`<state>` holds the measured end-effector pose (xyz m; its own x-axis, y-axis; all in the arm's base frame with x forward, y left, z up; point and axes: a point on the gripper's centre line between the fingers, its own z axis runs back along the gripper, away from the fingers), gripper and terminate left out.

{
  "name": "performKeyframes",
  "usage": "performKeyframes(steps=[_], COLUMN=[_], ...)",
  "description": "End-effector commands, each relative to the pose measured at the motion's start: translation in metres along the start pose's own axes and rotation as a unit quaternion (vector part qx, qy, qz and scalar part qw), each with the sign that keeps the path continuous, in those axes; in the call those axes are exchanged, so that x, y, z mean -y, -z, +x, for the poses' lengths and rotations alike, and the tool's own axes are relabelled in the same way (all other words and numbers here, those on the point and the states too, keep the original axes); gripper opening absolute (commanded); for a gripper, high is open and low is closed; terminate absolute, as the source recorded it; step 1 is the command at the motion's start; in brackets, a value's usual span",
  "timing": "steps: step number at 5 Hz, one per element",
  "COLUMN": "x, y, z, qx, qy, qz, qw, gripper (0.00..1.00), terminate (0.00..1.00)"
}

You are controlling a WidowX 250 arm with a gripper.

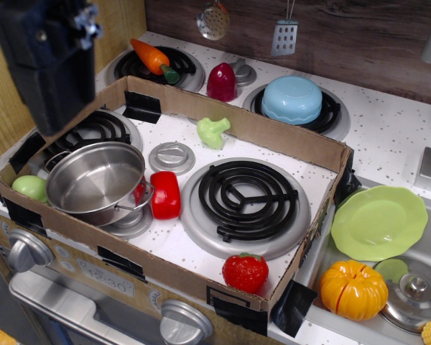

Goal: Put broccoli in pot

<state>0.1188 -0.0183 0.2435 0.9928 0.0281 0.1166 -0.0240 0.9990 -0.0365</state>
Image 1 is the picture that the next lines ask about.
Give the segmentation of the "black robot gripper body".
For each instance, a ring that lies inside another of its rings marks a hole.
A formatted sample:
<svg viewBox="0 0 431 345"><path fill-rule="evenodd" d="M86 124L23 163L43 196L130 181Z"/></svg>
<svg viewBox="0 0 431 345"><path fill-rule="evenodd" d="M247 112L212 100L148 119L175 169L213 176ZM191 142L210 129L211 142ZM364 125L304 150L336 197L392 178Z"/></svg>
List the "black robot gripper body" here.
<svg viewBox="0 0 431 345"><path fill-rule="evenodd" d="M0 46L45 136L62 131L95 98L98 14L89 1L0 1Z"/></svg>

